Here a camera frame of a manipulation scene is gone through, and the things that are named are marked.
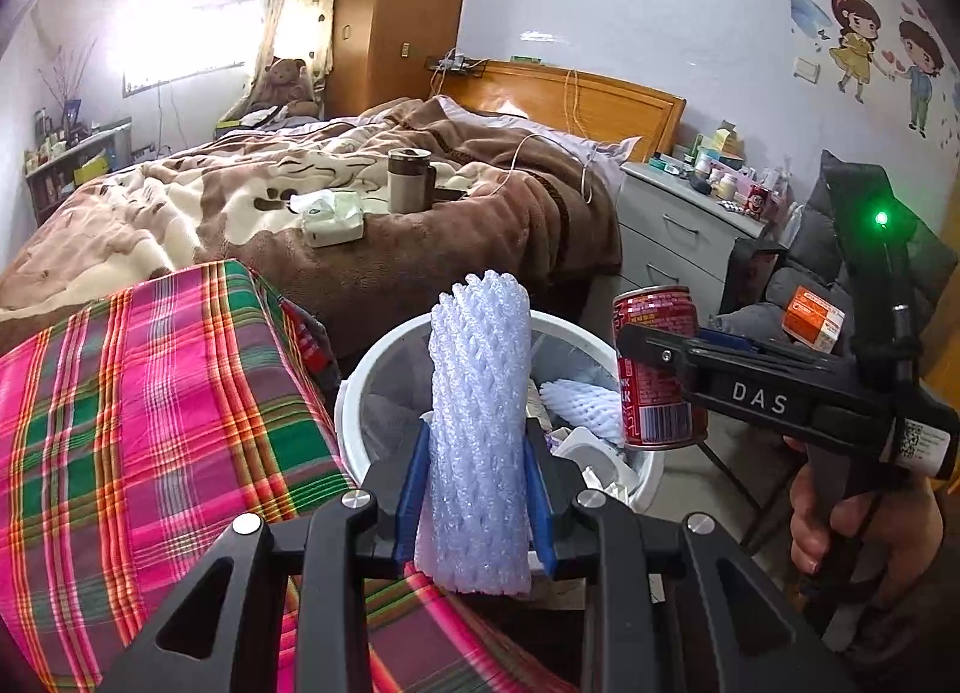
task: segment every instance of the qr code label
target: qr code label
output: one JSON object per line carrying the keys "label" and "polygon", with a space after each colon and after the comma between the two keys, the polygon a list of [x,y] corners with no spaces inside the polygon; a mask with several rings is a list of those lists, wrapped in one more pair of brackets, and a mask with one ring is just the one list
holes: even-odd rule
{"label": "qr code label", "polygon": [[935,477],[947,458],[950,435],[915,419],[904,420],[904,437],[901,439],[896,464]]}

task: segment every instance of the window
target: window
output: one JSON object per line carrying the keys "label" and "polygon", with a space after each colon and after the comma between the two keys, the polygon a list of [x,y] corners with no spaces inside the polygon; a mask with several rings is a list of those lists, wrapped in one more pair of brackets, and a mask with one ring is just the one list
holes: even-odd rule
{"label": "window", "polygon": [[235,68],[256,57],[260,0],[191,5],[186,0],[131,3],[117,18],[123,94],[178,78]]}

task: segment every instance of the bottle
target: bottle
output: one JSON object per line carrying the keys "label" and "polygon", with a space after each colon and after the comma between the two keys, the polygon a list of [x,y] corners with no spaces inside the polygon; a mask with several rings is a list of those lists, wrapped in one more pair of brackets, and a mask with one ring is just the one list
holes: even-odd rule
{"label": "bottle", "polygon": [[784,175],[784,169],[782,167],[767,167],[763,172],[762,178],[758,179],[757,183],[760,186],[768,188],[770,191],[776,189],[776,182]]}
{"label": "bottle", "polygon": [[776,185],[774,185],[774,192],[780,197],[786,197],[787,190],[790,188],[790,172],[781,172],[781,175],[776,179]]}
{"label": "bottle", "polygon": [[721,200],[733,200],[733,193],[736,192],[736,177],[733,173],[725,173],[717,185],[717,197]]}
{"label": "bottle", "polygon": [[694,164],[693,169],[696,170],[702,176],[709,176],[710,170],[712,169],[712,157],[707,154],[707,150],[702,150],[697,155],[697,162]]}

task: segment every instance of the drawer handle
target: drawer handle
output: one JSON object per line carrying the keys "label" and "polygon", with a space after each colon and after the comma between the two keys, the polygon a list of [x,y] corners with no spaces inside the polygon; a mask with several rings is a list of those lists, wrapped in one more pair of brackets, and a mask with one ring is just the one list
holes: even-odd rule
{"label": "drawer handle", "polygon": [[669,273],[664,273],[663,271],[661,271],[661,270],[660,270],[659,268],[657,268],[656,266],[650,265],[650,263],[647,263],[647,268],[650,268],[651,271],[656,271],[656,272],[659,273],[661,276],[665,276],[665,277],[668,278],[668,279],[673,279],[677,284],[680,284],[680,276],[671,276]]}
{"label": "drawer handle", "polygon": [[680,230],[686,230],[688,233],[692,233],[695,236],[700,234],[699,230],[694,230],[692,227],[687,227],[685,224],[680,224],[675,218],[670,218],[668,215],[664,214],[664,221],[668,221],[670,224],[675,224],[680,228]]}

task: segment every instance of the metal screw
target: metal screw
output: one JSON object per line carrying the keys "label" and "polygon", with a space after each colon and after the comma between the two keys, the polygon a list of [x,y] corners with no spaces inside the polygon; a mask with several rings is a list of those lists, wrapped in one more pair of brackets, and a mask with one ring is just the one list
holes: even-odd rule
{"label": "metal screw", "polygon": [[233,528],[234,533],[250,535],[260,530],[262,524],[263,520],[260,519],[259,514],[241,514],[239,517],[234,517],[230,528]]}
{"label": "metal screw", "polygon": [[348,490],[340,497],[340,503],[348,509],[363,509],[371,499],[366,490]]}
{"label": "metal screw", "polygon": [[713,529],[717,527],[717,524],[709,514],[690,514],[688,519],[686,519],[686,526],[690,528],[693,533],[696,533],[696,535],[707,535],[708,533],[713,533]]}
{"label": "metal screw", "polygon": [[600,490],[581,490],[577,494],[577,503],[584,509],[599,509],[606,502],[607,497]]}

